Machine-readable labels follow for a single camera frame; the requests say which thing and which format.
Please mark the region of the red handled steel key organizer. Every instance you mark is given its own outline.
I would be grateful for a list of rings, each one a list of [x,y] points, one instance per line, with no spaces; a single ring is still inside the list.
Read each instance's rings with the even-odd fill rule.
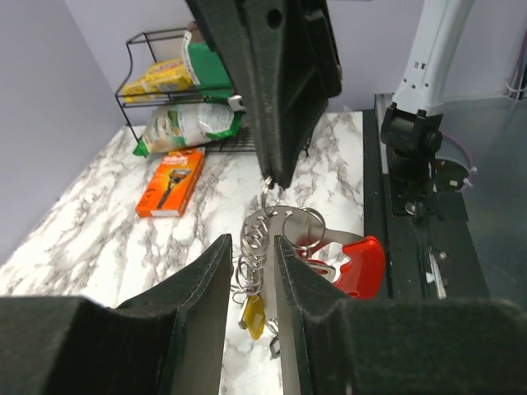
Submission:
[[[273,178],[267,177],[260,194],[260,209],[245,218],[240,230],[240,255],[234,271],[232,299],[260,295],[265,326],[278,333],[277,302],[273,282],[274,237],[286,238],[308,267],[340,291],[359,300],[371,300],[385,275],[385,252],[374,236],[362,236],[327,227],[322,214],[311,207],[270,206],[267,198]]]

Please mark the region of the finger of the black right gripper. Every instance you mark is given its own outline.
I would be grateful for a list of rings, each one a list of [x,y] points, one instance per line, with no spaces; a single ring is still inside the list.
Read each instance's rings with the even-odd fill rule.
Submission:
[[[189,1],[250,121],[259,167],[289,188],[306,140],[328,104],[309,32],[325,1]]]
[[[325,0],[303,2],[304,17],[328,98],[342,92],[342,67]]]

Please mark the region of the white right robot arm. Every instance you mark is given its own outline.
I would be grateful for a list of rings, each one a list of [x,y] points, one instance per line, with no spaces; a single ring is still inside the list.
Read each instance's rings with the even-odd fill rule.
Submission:
[[[206,42],[219,55],[249,117],[259,168],[288,188],[296,163],[342,68],[324,1],[191,1]],[[427,178],[442,142],[445,81],[471,12],[470,1],[426,1],[407,67],[381,128],[381,140],[407,159],[407,183]]]

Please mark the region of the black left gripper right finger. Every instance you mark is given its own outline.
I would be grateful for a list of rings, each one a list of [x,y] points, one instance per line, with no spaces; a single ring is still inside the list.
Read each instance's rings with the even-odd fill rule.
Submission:
[[[274,240],[286,394],[523,394],[526,313],[506,300],[355,300]]]

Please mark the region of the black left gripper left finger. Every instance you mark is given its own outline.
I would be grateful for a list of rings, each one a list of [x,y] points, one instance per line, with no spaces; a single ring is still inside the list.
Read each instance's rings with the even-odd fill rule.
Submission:
[[[4,394],[216,394],[232,239],[111,309],[80,296],[1,300]]]

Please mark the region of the black key tag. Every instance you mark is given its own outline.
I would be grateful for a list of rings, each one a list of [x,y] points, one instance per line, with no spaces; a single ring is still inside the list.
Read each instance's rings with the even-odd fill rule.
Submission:
[[[275,360],[280,357],[281,350],[280,350],[280,342],[279,342],[278,335],[274,335],[272,340],[270,341],[269,351],[270,351],[270,356],[272,360]]]

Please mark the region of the yellow key tag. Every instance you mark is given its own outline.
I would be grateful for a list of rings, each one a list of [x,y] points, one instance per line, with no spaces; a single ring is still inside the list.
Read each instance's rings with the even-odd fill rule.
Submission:
[[[248,331],[252,339],[258,340],[264,331],[265,322],[262,297],[260,295],[246,297],[240,310],[239,328]]]

